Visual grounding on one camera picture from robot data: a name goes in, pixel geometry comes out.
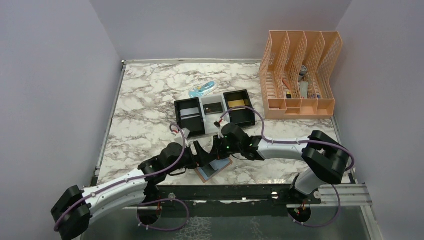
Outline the brown leather card holder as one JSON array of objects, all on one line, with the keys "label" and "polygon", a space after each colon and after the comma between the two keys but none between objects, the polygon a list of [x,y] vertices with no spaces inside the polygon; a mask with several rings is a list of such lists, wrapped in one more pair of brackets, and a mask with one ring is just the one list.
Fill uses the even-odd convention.
[{"label": "brown leather card holder", "polygon": [[[219,159],[219,160],[212,161],[208,165],[211,165],[215,170],[217,170],[217,172],[209,180],[211,180],[214,176],[216,176],[217,174],[219,174],[220,172],[222,172],[225,168],[229,167],[232,163],[233,163],[233,161],[229,157],[228,158],[225,158],[225,159]],[[196,168],[194,170],[196,172],[197,176],[200,178],[200,180],[203,183],[208,182],[209,180],[208,181],[205,181],[203,179],[203,177],[200,175],[199,168],[200,167],[198,167],[198,168]]]}]

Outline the white tray bin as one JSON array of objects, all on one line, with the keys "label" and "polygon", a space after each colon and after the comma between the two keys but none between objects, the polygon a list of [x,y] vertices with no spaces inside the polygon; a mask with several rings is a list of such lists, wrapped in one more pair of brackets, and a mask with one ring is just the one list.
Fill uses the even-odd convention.
[{"label": "white tray bin", "polygon": [[216,120],[228,110],[227,101],[224,94],[206,95],[199,98],[202,110],[205,134],[217,134],[219,129],[214,125]]}]

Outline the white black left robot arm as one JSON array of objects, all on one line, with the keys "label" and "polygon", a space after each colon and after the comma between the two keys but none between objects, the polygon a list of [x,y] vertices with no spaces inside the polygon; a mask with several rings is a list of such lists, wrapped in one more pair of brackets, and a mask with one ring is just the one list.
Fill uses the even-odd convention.
[{"label": "white black left robot arm", "polygon": [[195,150],[188,143],[172,142],[159,155],[143,161],[136,169],[101,185],[80,189],[69,187],[51,209],[54,231],[63,240],[82,235],[91,224],[111,212],[130,206],[163,202],[157,185],[180,169],[199,169],[229,155],[217,143],[205,151],[198,141]]}]

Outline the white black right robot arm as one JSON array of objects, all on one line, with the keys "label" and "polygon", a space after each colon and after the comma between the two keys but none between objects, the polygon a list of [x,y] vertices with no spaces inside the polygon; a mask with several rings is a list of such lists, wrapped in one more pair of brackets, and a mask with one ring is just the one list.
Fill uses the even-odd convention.
[{"label": "white black right robot arm", "polygon": [[224,158],[240,154],[250,161],[289,159],[303,161],[308,169],[298,174],[288,190],[289,199],[300,204],[322,185],[339,185],[345,171],[354,165],[352,154],[319,130],[296,139],[272,139],[250,136],[238,125],[219,120],[214,123],[218,135],[211,151]]}]

